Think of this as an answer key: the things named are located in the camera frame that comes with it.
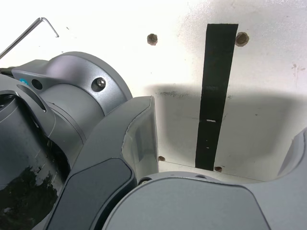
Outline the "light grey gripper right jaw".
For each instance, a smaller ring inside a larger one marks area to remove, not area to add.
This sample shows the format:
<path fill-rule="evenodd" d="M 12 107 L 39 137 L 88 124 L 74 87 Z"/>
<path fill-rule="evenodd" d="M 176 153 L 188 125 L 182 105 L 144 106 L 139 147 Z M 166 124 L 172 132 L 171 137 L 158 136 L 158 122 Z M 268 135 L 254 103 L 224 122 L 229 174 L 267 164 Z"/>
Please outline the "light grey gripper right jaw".
<path fill-rule="evenodd" d="M 105 230 L 304 230 L 307 227 L 307 132 L 295 136 L 268 182 L 229 184 L 160 177 L 129 192 Z"/>

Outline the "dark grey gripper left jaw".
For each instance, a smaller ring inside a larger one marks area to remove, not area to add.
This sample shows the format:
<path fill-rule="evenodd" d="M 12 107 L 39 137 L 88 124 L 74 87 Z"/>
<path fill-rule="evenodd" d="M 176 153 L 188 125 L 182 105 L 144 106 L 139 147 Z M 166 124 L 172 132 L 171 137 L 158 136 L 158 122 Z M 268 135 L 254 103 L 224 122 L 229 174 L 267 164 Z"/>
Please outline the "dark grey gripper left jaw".
<path fill-rule="evenodd" d="M 93 129 L 56 205 L 47 230 L 100 230 L 140 179 L 158 172 L 155 102 L 135 97 Z"/>

